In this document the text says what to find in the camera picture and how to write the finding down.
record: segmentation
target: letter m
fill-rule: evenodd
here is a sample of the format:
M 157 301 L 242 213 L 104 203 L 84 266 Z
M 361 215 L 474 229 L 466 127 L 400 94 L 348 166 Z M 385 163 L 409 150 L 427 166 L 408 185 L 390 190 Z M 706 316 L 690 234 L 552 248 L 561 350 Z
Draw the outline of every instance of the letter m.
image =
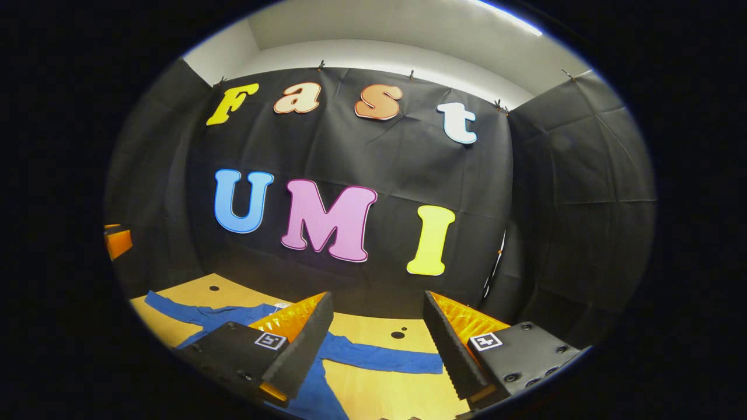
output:
M 337 232 L 329 254 L 337 259 L 364 262 L 368 253 L 363 250 L 368 209 L 376 202 L 376 191 L 350 186 L 345 188 L 332 208 L 325 211 L 319 189 L 313 181 L 293 179 L 288 183 L 291 192 L 291 216 L 288 233 L 280 242 L 292 250 L 304 250 L 303 227 L 315 252 L 320 252 L 332 233 Z

